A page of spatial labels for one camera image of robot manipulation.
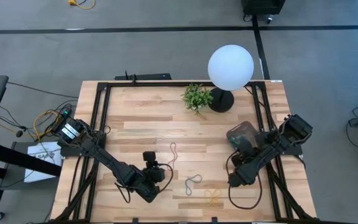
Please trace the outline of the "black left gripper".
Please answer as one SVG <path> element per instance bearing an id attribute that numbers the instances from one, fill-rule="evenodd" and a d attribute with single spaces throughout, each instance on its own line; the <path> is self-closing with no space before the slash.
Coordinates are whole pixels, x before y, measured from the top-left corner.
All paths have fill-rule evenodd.
<path id="1" fill-rule="evenodd" d="M 132 190 L 135 190 L 147 203 L 151 203 L 160 193 L 160 187 L 156 184 L 165 179 L 165 170 L 159 167 L 137 170 Z"/>

